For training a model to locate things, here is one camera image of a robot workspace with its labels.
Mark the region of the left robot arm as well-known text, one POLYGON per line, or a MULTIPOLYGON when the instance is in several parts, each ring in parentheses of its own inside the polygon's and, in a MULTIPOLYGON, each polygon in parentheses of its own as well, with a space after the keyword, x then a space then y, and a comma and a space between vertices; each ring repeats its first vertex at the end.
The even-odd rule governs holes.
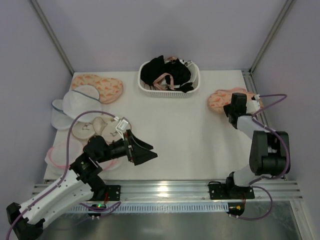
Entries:
POLYGON ((91 137, 83 152, 63 175, 30 200, 7 206, 10 230, 19 240, 36 240, 56 218, 75 205, 102 200, 108 186, 100 178, 100 163, 127 157, 135 166, 157 158, 153 146, 126 130, 124 138, 107 144, 102 136, 91 137))

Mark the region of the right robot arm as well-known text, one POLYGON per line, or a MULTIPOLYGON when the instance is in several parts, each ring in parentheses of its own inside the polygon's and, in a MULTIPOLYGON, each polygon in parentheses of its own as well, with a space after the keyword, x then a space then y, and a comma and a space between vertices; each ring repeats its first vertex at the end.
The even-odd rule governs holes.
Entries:
POLYGON ((233 93, 223 107, 229 123, 251 139, 248 164, 231 172, 225 180, 225 193, 234 199, 253 192, 252 184, 266 179, 279 179, 291 169, 289 135, 260 123, 256 115, 262 110, 260 96, 248 100, 244 93, 233 93))

